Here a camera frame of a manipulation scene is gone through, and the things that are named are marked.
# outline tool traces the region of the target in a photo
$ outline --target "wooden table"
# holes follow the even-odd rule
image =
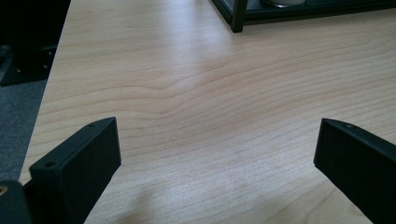
[[[87,223],[370,223],[313,164],[322,118],[396,143],[396,10],[245,27],[211,1],[74,0],[21,174],[118,119]]]

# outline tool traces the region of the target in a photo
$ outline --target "frame leg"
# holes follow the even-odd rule
[[[241,33],[244,29],[245,15],[247,13],[248,0],[235,0],[233,3],[233,17],[231,20],[231,30],[234,33]]]

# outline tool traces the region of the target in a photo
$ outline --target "carpeted floor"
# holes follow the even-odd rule
[[[2,47],[0,53],[7,54]],[[0,79],[10,63],[0,64]],[[0,86],[0,180],[20,177],[47,80]]]

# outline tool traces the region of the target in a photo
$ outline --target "black rack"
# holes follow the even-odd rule
[[[234,33],[246,21],[292,21],[396,7],[395,0],[306,0],[302,6],[275,7],[262,0],[212,0]]]

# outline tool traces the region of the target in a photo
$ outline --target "wood grain surface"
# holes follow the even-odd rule
[[[87,223],[370,223],[313,164],[322,118],[396,143],[396,10],[246,26],[209,0],[73,0],[21,174],[117,117]]]

